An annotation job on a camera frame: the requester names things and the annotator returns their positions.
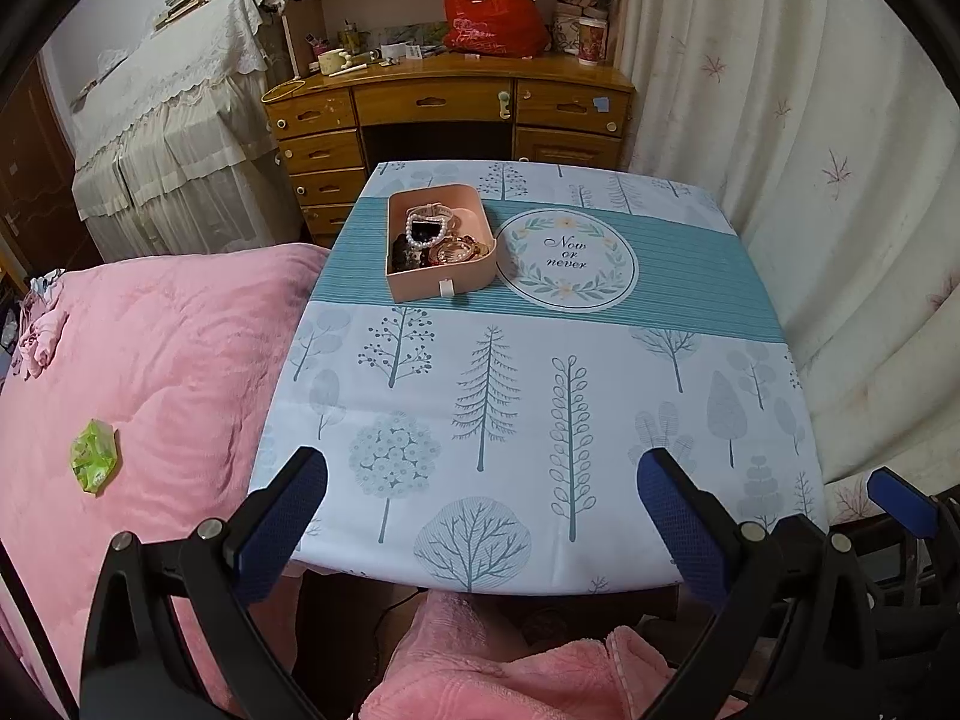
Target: wooden drawer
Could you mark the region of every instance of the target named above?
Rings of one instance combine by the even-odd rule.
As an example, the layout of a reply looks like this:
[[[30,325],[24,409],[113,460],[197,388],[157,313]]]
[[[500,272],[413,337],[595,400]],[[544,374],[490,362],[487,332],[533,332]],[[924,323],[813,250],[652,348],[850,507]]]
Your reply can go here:
[[[595,86],[517,81],[517,124],[598,132],[620,137],[630,95]]]
[[[501,92],[510,79],[411,80],[357,86],[353,99],[361,125],[398,122],[499,122]]]
[[[301,208],[307,229],[313,236],[336,235],[343,229],[353,203],[349,205],[311,205]]]
[[[270,117],[270,128],[278,141],[314,132],[356,127],[347,89],[334,89],[307,97],[268,103],[267,116]]]
[[[367,183],[367,172],[363,167],[304,172],[291,175],[290,182],[301,205],[342,205],[360,196],[360,190]]]
[[[517,127],[514,158],[616,170],[620,140],[583,132]]]
[[[339,170],[341,167],[363,167],[355,129],[284,141],[280,144],[280,153],[291,175],[316,170]]]

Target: silver screw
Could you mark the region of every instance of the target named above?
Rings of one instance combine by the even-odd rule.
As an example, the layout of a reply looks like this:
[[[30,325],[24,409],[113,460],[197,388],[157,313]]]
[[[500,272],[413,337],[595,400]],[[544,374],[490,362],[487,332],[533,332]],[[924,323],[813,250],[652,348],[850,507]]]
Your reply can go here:
[[[740,525],[740,534],[747,541],[763,541],[767,538],[767,532],[763,526],[757,522],[744,522]]]
[[[217,538],[223,530],[224,522],[221,519],[205,519],[197,528],[197,536],[209,541],[210,538]]]
[[[843,533],[834,533],[830,537],[830,543],[833,544],[833,549],[837,552],[850,552],[853,549],[851,541]]]
[[[110,546],[112,546],[117,552],[122,552],[131,545],[132,541],[133,533],[130,531],[123,531],[123,533],[117,533],[117,535],[110,540]]]

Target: pink fleece fabric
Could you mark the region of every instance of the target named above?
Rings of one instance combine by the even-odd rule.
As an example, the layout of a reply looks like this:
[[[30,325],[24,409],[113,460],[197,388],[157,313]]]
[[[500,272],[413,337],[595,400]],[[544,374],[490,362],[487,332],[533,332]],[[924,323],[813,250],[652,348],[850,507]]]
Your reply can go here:
[[[635,720],[672,674],[630,628],[531,655],[484,600],[431,590],[360,720]]]
[[[246,497],[280,369],[327,254],[291,244],[62,278],[56,307],[69,320],[50,367],[11,378],[0,394],[0,539],[75,693],[114,533],[182,538],[207,517],[230,517]],[[70,442],[91,418],[117,430],[121,456],[96,497],[69,467]],[[290,666],[296,592],[282,583],[275,594],[283,613],[254,614],[272,620],[265,635],[280,633],[271,643]],[[182,614],[181,624],[224,706],[229,693],[195,618]]]

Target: lace cloth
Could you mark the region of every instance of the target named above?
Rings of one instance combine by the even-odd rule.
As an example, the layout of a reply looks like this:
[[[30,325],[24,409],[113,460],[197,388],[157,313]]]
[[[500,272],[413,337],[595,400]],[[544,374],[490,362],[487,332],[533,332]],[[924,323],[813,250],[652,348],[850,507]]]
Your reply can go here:
[[[231,74],[266,71],[253,0],[213,0],[152,35],[95,87],[76,114],[77,170],[176,95]]]

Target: green plastic packet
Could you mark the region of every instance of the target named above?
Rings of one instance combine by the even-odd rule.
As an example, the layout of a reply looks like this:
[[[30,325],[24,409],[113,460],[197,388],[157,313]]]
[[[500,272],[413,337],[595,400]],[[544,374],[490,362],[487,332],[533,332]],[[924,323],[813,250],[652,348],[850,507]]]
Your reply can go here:
[[[113,426],[90,420],[70,445],[70,467],[85,493],[96,495],[117,465]]]

